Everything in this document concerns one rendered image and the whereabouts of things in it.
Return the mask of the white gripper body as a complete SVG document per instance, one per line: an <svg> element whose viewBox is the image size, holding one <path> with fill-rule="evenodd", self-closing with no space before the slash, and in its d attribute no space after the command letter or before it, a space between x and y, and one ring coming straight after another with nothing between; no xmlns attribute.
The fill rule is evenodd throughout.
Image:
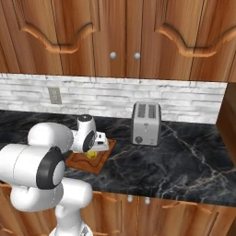
<svg viewBox="0 0 236 236"><path fill-rule="evenodd" d="M95 151L107 151L109 149L108 140L96 140L92 147Z"/></svg>

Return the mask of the brown wooden cutting board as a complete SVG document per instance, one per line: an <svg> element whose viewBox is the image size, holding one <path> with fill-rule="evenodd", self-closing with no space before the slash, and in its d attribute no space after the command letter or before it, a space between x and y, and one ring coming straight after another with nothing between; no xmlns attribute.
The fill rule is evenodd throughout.
<svg viewBox="0 0 236 236"><path fill-rule="evenodd" d="M109 149L106 151L99 151L94 159L90 159L86 154L83 153L72 152L65 162L66 166L99 174L116 144L116 141L112 139L109 139L108 142Z"/></svg>

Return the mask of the silver two-slot toaster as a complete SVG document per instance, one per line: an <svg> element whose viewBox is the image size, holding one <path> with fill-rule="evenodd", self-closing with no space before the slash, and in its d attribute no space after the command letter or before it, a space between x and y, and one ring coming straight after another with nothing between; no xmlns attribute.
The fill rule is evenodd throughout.
<svg viewBox="0 0 236 236"><path fill-rule="evenodd" d="M161 107L157 102L137 101L133 107L131 142L156 147L161 133Z"/></svg>

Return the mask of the wooden lower cupboard door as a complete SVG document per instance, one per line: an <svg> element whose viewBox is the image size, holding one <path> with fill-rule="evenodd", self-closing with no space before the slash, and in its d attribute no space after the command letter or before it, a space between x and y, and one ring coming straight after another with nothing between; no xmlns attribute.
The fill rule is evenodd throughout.
<svg viewBox="0 0 236 236"><path fill-rule="evenodd" d="M90 204L81 210L82 218L94 236L136 236L138 200L128 195L93 192Z"/></svg>
<svg viewBox="0 0 236 236"><path fill-rule="evenodd" d="M138 200L137 236L227 236L236 207L145 197Z"/></svg>

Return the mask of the wooden cupboard door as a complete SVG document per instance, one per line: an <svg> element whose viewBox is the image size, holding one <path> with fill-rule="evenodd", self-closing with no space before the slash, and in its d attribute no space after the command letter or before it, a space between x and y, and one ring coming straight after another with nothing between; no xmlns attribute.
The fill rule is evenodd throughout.
<svg viewBox="0 0 236 236"><path fill-rule="evenodd" d="M227 236L236 207L145 197L138 200L137 236Z"/></svg>
<svg viewBox="0 0 236 236"><path fill-rule="evenodd" d="M125 0L0 0L0 72L124 77L125 7Z"/></svg>
<svg viewBox="0 0 236 236"><path fill-rule="evenodd" d="M138 200L128 195L93 192L90 204L81 210L82 218L94 236L136 236Z"/></svg>
<svg viewBox="0 0 236 236"><path fill-rule="evenodd" d="M236 0L126 0L127 77L225 82L235 52Z"/></svg>

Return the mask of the wooden upper cupboard door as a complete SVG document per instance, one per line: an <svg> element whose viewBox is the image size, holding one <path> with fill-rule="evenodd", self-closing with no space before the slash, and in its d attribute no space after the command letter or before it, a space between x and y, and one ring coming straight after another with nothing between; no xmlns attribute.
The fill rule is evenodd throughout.
<svg viewBox="0 0 236 236"><path fill-rule="evenodd" d="M124 77L125 7L125 0L0 0L0 72Z"/></svg>
<svg viewBox="0 0 236 236"><path fill-rule="evenodd" d="M225 82L235 52L236 0L126 0L127 77Z"/></svg>

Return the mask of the wooden tall cabinet side panel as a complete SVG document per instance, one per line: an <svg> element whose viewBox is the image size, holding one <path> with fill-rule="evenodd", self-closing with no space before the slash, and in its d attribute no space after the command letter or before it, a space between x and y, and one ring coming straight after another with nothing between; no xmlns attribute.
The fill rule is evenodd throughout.
<svg viewBox="0 0 236 236"><path fill-rule="evenodd" d="M236 167L236 83L226 87L216 125Z"/></svg>

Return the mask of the grey wall outlet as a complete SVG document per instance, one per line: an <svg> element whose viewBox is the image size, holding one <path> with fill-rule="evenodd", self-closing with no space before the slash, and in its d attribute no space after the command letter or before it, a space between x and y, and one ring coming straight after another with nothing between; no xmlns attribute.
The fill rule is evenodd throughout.
<svg viewBox="0 0 236 236"><path fill-rule="evenodd" d="M61 94L59 88L48 88L51 104L61 104Z"/></svg>

